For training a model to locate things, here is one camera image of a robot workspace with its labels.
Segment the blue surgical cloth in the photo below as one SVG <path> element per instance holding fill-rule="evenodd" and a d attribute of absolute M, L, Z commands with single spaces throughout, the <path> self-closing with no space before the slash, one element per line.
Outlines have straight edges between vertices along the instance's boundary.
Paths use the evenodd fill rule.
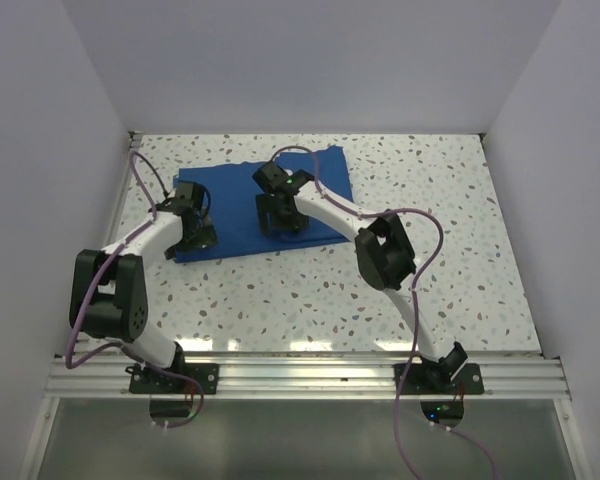
<path fill-rule="evenodd" d="M 189 252 L 177 252 L 174 261 L 191 263 L 344 243 L 333 228 L 311 218 L 297 229 L 277 226 L 274 204 L 253 175 L 264 163 L 226 163 L 212 167 L 182 168 L 174 182 L 190 181 L 211 195 L 210 220 L 217 243 Z"/>

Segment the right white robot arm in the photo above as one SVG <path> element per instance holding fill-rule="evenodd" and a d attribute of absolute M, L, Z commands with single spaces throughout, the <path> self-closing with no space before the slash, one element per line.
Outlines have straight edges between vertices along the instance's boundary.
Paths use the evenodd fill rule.
<path fill-rule="evenodd" d="M 417 299 L 419 275 L 432 261 L 416 265 L 416 254 L 399 215 L 373 213 L 329 190 L 313 175 L 292 172 L 269 161 L 253 174 L 262 190 L 256 196 L 260 229 L 298 233 L 317 220 L 354 245 L 361 278 L 384 293 L 414 335 L 421 363 L 414 377 L 437 392 L 448 392 L 461 380 L 468 356 L 446 329 L 422 318 Z"/>

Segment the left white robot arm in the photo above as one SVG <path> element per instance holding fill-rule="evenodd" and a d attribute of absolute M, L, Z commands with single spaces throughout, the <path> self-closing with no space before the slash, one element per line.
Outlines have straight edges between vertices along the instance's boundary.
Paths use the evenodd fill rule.
<path fill-rule="evenodd" d="M 211 195 L 205 186 L 180 181 L 171 195 L 151 204 L 144 222 L 127 236 L 103 250 L 85 249 L 77 255 L 67 368 L 117 348 L 152 368 L 153 381 L 165 392 L 185 386 L 188 369 L 182 347 L 149 319 L 145 270 L 160 258 L 173 260 L 178 254 L 216 245 L 210 210 Z"/>

